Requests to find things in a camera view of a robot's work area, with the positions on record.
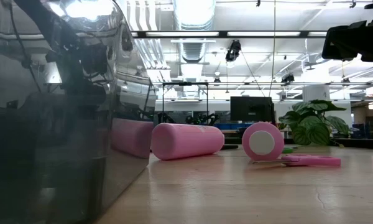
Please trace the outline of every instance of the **ventilation duct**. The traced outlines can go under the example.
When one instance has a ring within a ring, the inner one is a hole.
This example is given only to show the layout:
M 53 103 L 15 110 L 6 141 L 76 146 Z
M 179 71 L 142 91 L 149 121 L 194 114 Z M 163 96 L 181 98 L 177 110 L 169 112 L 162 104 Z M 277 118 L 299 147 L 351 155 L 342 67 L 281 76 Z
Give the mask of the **ventilation duct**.
M 215 0 L 173 0 L 177 30 L 211 30 Z M 206 43 L 180 44 L 181 57 L 186 62 L 199 62 L 206 52 Z

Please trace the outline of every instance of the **wire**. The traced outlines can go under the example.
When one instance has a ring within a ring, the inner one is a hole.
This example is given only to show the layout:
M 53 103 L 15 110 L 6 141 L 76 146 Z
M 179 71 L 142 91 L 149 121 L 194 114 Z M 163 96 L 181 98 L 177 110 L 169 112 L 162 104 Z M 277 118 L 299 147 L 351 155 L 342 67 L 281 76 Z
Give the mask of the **wire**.
M 18 40 L 18 42 L 19 42 L 19 45 L 21 45 L 22 53 L 24 54 L 25 60 L 28 61 L 28 65 L 27 65 L 27 66 L 28 66 L 28 68 L 29 68 L 29 72 L 30 72 L 30 74 L 32 75 L 33 81 L 34 81 L 34 83 L 36 84 L 36 87 L 37 87 L 39 93 L 41 93 L 42 90 L 40 89 L 39 84 L 37 83 L 37 80 L 36 80 L 36 77 L 35 77 L 35 73 L 33 72 L 33 70 L 32 70 L 32 66 L 31 66 L 31 64 L 29 63 L 29 59 L 28 59 L 28 56 L 27 56 L 27 54 L 26 54 L 26 50 L 25 50 L 24 43 L 22 43 L 22 40 L 21 40 L 21 37 L 19 36 L 19 33 L 18 33 L 18 30 L 17 30 L 17 27 L 15 26 L 14 11 L 12 10 L 12 4 L 10 4 L 10 6 L 9 6 L 9 10 L 10 10 L 10 16 L 11 16 L 11 24 L 12 24 L 12 28 L 14 29 L 15 36 L 17 37 L 17 40 Z
M 259 87 L 259 89 L 260 89 L 262 95 L 265 97 L 265 94 L 264 94 L 264 92 L 262 91 L 262 88 L 260 87 L 259 83 L 257 82 L 256 77 L 254 76 L 252 70 L 250 69 L 250 66 L 249 66 L 249 64 L 248 64 L 248 62 L 247 62 L 247 60 L 246 60 L 246 58 L 245 58 L 245 56 L 244 56 L 244 53 L 243 53 L 242 51 L 241 51 L 241 53 L 242 53 L 242 55 L 243 55 L 244 61 L 246 62 L 247 68 L 249 69 L 249 71 L 250 71 L 250 73 L 251 73 L 251 76 L 253 76 L 255 83 L 256 83 L 257 86 Z
M 274 0 L 274 51 L 272 52 L 272 78 L 271 85 L 269 86 L 269 95 L 271 97 L 272 82 L 274 81 L 274 68 L 275 68 L 275 40 L 276 40 L 276 0 Z

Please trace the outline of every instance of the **wooden table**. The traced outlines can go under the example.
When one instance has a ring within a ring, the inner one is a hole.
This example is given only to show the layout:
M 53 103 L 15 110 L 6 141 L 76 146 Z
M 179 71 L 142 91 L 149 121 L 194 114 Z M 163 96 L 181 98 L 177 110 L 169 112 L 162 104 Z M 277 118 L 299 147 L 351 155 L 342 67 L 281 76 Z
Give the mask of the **wooden table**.
M 242 149 L 167 162 L 152 156 L 97 223 L 373 223 L 373 150 L 322 154 L 342 166 L 252 164 Z

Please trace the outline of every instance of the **potted plant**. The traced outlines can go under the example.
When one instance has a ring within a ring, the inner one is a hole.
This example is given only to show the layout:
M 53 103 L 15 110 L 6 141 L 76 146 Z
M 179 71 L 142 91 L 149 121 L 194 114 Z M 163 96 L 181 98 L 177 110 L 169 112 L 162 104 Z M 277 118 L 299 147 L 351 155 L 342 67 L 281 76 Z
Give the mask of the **potted plant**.
M 289 126 L 292 129 L 293 140 L 296 144 L 307 146 L 315 143 L 321 146 L 330 144 L 331 128 L 340 133 L 349 135 L 348 125 L 344 120 L 336 116 L 326 116 L 328 111 L 345 111 L 331 101 L 313 100 L 309 102 L 296 103 L 293 110 L 279 118 L 281 122 L 279 129 Z

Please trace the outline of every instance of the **white circle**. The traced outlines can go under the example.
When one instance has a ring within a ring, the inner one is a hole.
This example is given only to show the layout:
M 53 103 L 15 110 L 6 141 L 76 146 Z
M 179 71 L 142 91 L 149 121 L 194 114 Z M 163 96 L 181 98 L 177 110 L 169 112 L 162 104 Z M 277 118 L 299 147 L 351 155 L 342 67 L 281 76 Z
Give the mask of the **white circle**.
M 255 154 L 265 156 L 274 149 L 275 140 L 267 131 L 256 131 L 250 136 L 249 146 Z

